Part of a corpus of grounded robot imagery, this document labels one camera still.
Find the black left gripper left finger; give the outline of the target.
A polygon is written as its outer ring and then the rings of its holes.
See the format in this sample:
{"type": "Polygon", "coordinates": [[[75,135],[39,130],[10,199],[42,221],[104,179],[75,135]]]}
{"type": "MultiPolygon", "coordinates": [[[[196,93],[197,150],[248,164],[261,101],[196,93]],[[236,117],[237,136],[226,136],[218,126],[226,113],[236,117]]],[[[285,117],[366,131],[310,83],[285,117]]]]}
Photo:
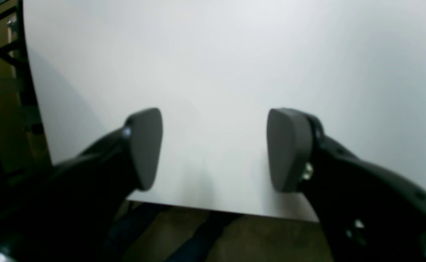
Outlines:
{"type": "Polygon", "coordinates": [[[96,260],[121,203],[156,179],[161,110],[148,108],[77,156],[0,187],[0,262],[96,260]]]}

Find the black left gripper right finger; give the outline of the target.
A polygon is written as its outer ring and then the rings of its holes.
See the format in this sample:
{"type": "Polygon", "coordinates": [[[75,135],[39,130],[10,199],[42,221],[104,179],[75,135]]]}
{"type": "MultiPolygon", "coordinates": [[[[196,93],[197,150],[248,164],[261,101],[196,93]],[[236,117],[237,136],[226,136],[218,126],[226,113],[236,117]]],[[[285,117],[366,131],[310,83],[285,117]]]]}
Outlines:
{"type": "Polygon", "coordinates": [[[269,111],[267,151],[274,189],[305,196],[334,261],[426,262],[426,190],[359,159],[294,109],[269,111]]]}

